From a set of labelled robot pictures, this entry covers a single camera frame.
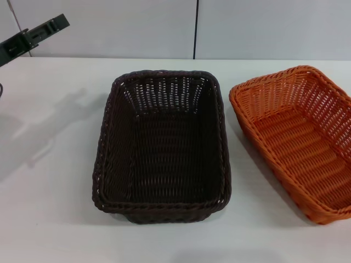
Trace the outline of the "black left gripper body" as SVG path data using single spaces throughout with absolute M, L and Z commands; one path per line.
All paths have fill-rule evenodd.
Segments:
M 1 43 L 1 66 L 36 48 L 39 42 L 52 35 L 52 27 L 43 24 L 32 30 L 25 29 Z

